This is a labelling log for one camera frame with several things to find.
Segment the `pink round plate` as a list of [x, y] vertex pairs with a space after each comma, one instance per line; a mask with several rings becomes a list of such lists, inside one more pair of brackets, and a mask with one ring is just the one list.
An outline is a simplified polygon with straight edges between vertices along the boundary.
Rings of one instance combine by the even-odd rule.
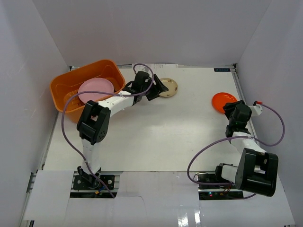
[[[93, 78], [85, 81], [79, 87], [78, 93], [84, 91], [99, 91], [99, 92], [114, 93], [114, 86], [107, 79]], [[107, 94], [99, 94], [99, 93], [83, 93], [78, 95], [80, 101], [82, 101], [83, 103], [87, 103], [89, 100], [97, 101], [106, 96]]]

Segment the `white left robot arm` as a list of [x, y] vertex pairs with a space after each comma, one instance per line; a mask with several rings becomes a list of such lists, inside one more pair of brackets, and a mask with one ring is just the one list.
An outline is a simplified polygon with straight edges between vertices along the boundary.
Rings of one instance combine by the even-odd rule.
[[94, 189], [101, 184], [97, 175], [101, 169], [100, 143], [107, 134], [110, 118], [140, 102], [143, 96], [151, 101], [168, 90], [157, 75], [154, 74], [151, 78], [147, 72], [139, 71], [135, 74], [134, 80], [128, 82], [117, 96], [99, 102], [89, 100], [85, 104], [77, 124], [82, 141], [82, 154], [85, 157], [77, 171], [85, 185]]

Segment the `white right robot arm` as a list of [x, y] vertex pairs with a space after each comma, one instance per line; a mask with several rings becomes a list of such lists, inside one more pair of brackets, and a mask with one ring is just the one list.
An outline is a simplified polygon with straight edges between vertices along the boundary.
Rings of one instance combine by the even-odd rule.
[[239, 164], [220, 163], [215, 169], [214, 184], [218, 188], [226, 188], [233, 183], [239, 190], [267, 197], [276, 191], [278, 156], [262, 149], [246, 128], [252, 116], [263, 112], [261, 102], [252, 106], [243, 100], [226, 103], [224, 114], [229, 120], [225, 136], [240, 153]]

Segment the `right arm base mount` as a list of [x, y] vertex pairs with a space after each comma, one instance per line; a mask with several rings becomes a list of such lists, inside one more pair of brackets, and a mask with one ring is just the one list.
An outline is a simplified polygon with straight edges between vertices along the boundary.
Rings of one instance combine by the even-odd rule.
[[[203, 183], [218, 183], [214, 173], [198, 172], [194, 180]], [[198, 196], [200, 201], [221, 201], [243, 199], [243, 192], [235, 186], [227, 185], [198, 185]]]

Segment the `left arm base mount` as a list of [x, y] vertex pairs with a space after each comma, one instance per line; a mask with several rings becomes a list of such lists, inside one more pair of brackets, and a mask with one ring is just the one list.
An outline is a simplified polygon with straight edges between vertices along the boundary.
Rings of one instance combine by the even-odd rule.
[[[119, 177], [117, 175], [100, 175], [100, 179], [105, 183], [114, 197], [116, 197], [119, 187]], [[89, 183], [80, 175], [74, 175], [70, 198], [78, 199], [113, 199], [108, 190], [99, 181]]]

